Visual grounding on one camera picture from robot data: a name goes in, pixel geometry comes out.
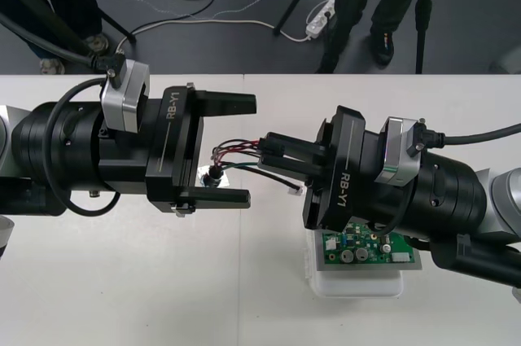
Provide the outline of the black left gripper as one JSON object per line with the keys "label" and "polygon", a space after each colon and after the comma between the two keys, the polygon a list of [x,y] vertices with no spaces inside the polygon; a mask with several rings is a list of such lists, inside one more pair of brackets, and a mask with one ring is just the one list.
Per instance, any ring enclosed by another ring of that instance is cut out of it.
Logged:
{"label": "black left gripper", "polygon": [[196,210],[248,209],[248,190],[189,187],[191,162],[198,156],[200,116],[257,113],[254,94],[171,86],[161,99],[148,99],[137,133],[108,129],[99,134],[99,173],[122,195],[143,195],[161,212],[178,217]]}

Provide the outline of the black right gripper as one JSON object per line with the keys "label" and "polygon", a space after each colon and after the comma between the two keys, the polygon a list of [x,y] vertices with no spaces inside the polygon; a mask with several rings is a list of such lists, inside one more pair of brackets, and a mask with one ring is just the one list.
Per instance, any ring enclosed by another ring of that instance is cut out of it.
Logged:
{"label": "black right gripper", "polygon": [[[275,155],[264,154],[259,162],[261,169],[285,177],[315,177],[305,196],[304,227],[341,231],[350,221],[388,224],[392,210],[383,197],[392,188],[374,181],[383,169],[380,134],[366,129],[360,112],[339,106],[317,139],[321,145],[269,132],[264,149]],[[317,164],[316,155],[325,154]]]}

